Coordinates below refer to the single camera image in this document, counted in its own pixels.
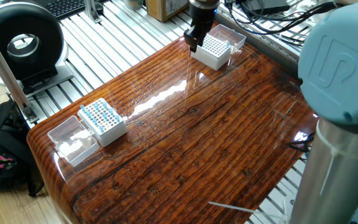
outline wooden table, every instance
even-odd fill
[[[55,205],[73,223],[243,223],[314,130],[296,81],[245,44],[214,71],[183,38],[32,128],[27,141]],[[73,167],[47,133],[103,97],[128,132]]]

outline clear plastic box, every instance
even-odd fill
[[[48,137],[56,144],[59,154],[72,166],[77,166],[99,149],[99,144],[92,137],[92,133],[78,121],[76,116],[71,116],[49,131]]]
[[[229,42],[231,46],[231,54],[240,49],[240,47],[242,47],[246,42],[247,38],[246,36],[241,35],[233,29],[229,29],[222,24],[219,24],[214,29],[211,29],[208,34],[223,42]]]

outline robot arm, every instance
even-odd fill
[[[196,52],[197,45],[202,46],[205,35],[212,28],[219,0],[190,0],[190,29],[185,31],[186,43],[192,52]]]

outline black cable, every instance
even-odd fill
[[[250,23],[255,25],[256,27],[258,27],[260,30],[264,31],[264,33],[262,33],[262,32],[255,32],[255,31],[249,30],[248,28],[240,25],[239,20],[236,19],[232,13],[232,4],[233,3],[234,3],[233,1],[232,2],[228,2],[227,0],[224,1],[224,5],[229,10],[230,16],[232,17],[234,22],[240,28],[244,29],[245,31],[253,33],[253,34],[259,34],[259,35],[278,34],[278,33],[284,32],[286,30],[291,29],[292,27],[297,26],[298,24],[301,24],[302,22],[304,22],[305,20],[307,20],[308,18],[310,18],[311,16],[313,16],[315,14],[328,12],[329,10],[336,8],[335,4],[333,4],[332,2],[326,2],[326,3],[320,4],[319,6],[316,6],[312,9],[307,10],[305,13],[303,13],[302,15],[300,15],[297,18],[294,18],[294,20],[292,20],[289,24],[287,24],[286,26],[282,27],[279,30],[267,30],[267,29],[261,27],[260,25],[256,24],[255,21],[253,20],[252,16],[250,16],[250,14],[252,14],[254,12],[252,12],[250,9],[247,9],[247,6],[244,7],[244,4],[241,4],[240,7],[244,11],[244,13],[247,15],[248,19],[250,20]]]
[[[264,0],[259,0],[259,1],[260,1],[260,4],[262,5],[262,8],[261,8],[259,14],[254,13],[255,16],[257,17],[254,22],[256,22],[256,21],[258,21],[259,19],[262,18],[262,15],[263,15],[264,10],[265,10],[265,1]],[[239,21],[239,22],[241,22],[243,24],[251,24],[252,23],[251,21],[250,22]]]
[[[248,19],[252,22],[252,24],[255,25],[258,29],[266,32],[266,34],[277,34],[277,33],[286,31],[288,29],[291,29],[292,27],[294,27],[294,26],[296,26],[298,24],[301,24],[302,22],[307,20],[309,17],[311,17],[312,15],[316,14],[315,13],[316,11],[319,11],[322,8],[328,9],[328,7],[327,7],[328,5],[331,6],[331,7],[335,7],[335,5],[333,3],[331,3],[331,2],[327,2],[327,3],[329,3],[329,4],[327,4],[327,5],[325,5],[326,3],[320,4],[319,6],[314,7],[312,9],[306,11],[302,16],[299,17],[300,19],[292,21],[291,23],[287,24],[286,26],[282,27],[279,30],[268,30],[268,29],[265,29],[264,27],[256,24],[255,21],[253,20],[253,18],[249,15],[250,12],[252,12],[252,11],[245,4],[241,4],[240,7],[244,11],[244,13],[248,16]]]

